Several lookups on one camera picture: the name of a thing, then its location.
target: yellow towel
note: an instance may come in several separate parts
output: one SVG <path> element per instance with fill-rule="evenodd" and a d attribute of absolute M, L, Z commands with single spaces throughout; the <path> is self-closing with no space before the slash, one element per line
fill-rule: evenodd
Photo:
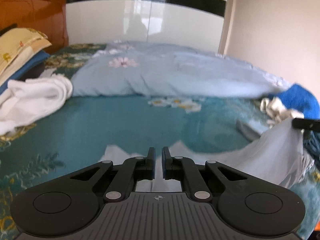
<path fill-rule="evenodd" d="M 26 47 L 48 37 L 31 28 L 14 28 L 0 37 L 0 76 Z"/>
<path fill-rule="evenodd" d="M 28 46 L 24 46 L 23 50 L 18 54 L 14 61 L 9 64 L 6 69 L 0 75 L 0 86 L 6 82 L 15 72 L 23 67 L 35 54 L 41 49 L 50 46 L 51 43 L 46 39 L 35 40 Z"/>

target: beige wall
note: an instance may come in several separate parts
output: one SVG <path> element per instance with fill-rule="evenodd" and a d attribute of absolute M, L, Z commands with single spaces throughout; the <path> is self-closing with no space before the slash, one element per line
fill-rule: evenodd
<path fill-rule="evenodd" d="M 298 82 L 319 100 L 320 0 L 228 0 L 219 51 Z"/>

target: stack of folded clothes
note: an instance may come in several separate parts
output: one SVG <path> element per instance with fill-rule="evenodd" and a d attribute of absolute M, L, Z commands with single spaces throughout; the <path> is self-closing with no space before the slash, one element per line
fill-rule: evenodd
<path fill-rule="evenodd" d="M 0 94 L 11 79 L 36 78 L 28 73 L 50 56 L 43 51 L 50 45 L 45 34 L 31 28 L 11 25 L 0 30 Z"/>

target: gray ribbed panel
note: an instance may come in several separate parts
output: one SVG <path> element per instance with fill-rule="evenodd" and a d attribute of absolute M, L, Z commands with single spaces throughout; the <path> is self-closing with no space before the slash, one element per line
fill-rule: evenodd
<path fill-rule="evenodd" d="M 161 200 L 154 197 L 161 195 Z M 225 225 L 207 203 L 179 193 L 139 193 L 104 206 L 89 226 L 57 240 L 256 240 Z M 276 240 L 299 240 L 290 234 Z M 48 240 L 21 234 L 17 240 Z"/>

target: orange leather headboard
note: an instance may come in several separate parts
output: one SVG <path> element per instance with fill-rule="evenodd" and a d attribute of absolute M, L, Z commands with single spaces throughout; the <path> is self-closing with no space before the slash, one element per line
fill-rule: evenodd
<path fill-rule="evenodd" d="M 66 0 L 0 0 L 0 30 L 11 24 L 41 31 L 52 46 L 45 49 L 54 53 L 68 45 Z"/>

